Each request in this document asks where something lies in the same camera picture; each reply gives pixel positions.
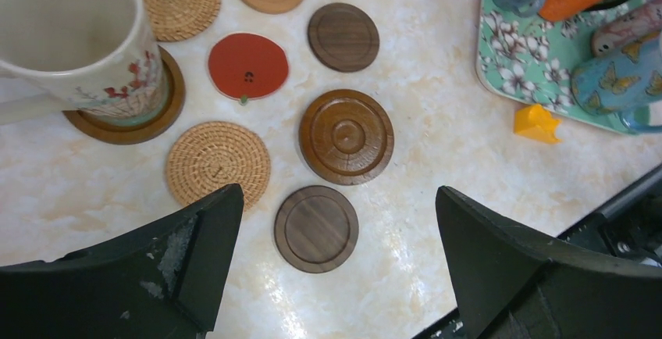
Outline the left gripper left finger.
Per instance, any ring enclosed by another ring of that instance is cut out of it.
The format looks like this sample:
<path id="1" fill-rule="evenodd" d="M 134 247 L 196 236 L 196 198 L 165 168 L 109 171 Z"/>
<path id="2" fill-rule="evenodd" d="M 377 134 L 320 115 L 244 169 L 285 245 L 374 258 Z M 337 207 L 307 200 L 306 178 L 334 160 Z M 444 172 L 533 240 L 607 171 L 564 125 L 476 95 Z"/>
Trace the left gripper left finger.
<path id="1" fill-rule="evenodd" d="M 203 338 L 215 329 L 244 193 L 229 184 L 52 262 L 1 269 L 4 338 Z"/>

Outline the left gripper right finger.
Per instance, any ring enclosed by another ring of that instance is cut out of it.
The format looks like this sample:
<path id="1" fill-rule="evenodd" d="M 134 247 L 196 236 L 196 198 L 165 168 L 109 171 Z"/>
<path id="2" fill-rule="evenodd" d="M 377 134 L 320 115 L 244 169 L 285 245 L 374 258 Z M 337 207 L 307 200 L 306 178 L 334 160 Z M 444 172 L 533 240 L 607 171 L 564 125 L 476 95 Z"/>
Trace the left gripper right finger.
<path id="1" fill-rule="evenodd" d="M 660 268 L 569 244 L 448 186 L 436 217 L 469 337 L 660 337 Z"/>

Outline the cork coaster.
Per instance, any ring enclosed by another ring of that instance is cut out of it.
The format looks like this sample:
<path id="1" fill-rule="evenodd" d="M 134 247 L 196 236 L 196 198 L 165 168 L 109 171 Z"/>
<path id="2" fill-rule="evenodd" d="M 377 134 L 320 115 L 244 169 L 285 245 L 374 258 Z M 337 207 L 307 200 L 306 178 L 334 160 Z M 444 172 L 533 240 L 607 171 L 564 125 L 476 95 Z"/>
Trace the cork coaster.
<path id="1" fill-rule="evenodd" d="M 185 131 L 167 155 L 165 177 L 175 200 L 187 206 L 207 194 L 239 184 L 244 209 L 265 193 L 271 159 L 262 139 L 235 123 L 210 121 Z"/>

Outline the dark woven coaster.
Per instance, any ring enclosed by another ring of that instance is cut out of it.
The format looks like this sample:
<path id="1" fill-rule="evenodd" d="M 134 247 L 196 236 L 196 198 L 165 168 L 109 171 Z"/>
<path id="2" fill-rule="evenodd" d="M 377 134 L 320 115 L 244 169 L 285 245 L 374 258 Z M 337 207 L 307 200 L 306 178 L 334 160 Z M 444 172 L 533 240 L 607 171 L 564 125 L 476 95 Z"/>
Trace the dark woven coaster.
<path id="1" fill-rule="evenodd" d="M 327 273 L 345 263 L 358 243 L 354 206 L 339 191 L 303 187 L 279 207 L 274 240 L 281 256 L 305 273 Z"/>

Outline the medium brown round coaster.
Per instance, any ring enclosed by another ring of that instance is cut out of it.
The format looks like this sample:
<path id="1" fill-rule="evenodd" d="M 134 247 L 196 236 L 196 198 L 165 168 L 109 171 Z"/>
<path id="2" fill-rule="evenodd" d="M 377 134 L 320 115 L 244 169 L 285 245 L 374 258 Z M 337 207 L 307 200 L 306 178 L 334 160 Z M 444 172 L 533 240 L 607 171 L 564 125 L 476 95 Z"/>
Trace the medium brown round coaster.
<path id="1" fill-rule="evenodd" d="M 163 134 L 181 114 L 186 97 L 186 84 L 176 60 L 163 47 L 159 46 L 158 49 L 169 93 L 163 108 L 152 119 L 146 123 L 121 127 L 81 111 L 64 111 L 64 117 L 80 132 L 112 145 L 135 145 Z"/>

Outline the large brown wooden saucer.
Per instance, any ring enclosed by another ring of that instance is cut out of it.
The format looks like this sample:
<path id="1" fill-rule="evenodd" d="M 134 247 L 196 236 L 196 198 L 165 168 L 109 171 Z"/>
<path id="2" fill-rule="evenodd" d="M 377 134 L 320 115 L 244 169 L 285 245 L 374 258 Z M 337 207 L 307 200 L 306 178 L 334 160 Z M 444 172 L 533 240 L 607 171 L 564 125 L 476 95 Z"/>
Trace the large brown wooden saucer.
<path id="1" fill-rule="evenodd" d="M 377 178 L 393 155 L 395 133 L 384 108 L 351 89 L 318 96 L 299 126 L 305 162 L 322 179 L 351 186 Z"/>

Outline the red round coaster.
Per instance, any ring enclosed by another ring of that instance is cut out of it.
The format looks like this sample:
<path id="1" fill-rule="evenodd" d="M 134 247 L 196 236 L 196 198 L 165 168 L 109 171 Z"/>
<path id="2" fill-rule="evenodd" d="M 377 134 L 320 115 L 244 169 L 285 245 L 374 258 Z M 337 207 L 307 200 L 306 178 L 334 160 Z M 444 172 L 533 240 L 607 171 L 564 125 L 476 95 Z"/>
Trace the red round coaster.
<path id="1" fill-rule="evenodd" d="M 286 82 L 290 66 L 285 51 L 259 34 L 234 33 L 216 42 L 207 59 L 216 90 L 239 102 L 270 96 Z"/>

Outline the cream seashell mug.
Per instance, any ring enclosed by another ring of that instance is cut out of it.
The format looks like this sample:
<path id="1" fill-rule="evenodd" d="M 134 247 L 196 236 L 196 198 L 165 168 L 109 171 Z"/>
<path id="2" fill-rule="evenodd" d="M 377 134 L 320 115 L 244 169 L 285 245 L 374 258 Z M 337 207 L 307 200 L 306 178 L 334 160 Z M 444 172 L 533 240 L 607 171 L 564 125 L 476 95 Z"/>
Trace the cream seashell mug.
<path id="1" fill-rule="evenodd" d="M 78 110 L 132 127 L 169 97 L 143 0 L 1 0 L 1 75 L 38 89 L 1 104 L 4 124 Z"/>

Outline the dark walnut coaster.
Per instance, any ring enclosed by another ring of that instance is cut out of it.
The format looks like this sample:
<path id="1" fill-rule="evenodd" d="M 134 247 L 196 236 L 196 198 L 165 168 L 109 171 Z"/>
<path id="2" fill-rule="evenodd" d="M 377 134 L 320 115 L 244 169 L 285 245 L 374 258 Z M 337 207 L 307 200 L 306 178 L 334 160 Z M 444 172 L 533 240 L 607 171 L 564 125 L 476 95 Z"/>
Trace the dark walnut coaster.
<path id="1" fill-rule="evenodd" d="M 358 7 L 334 2 L 317 9 L 307 28 L 308 43 L 319 62 L 341 73 L 370 66 L 379 52 L 379 32 Z"/>

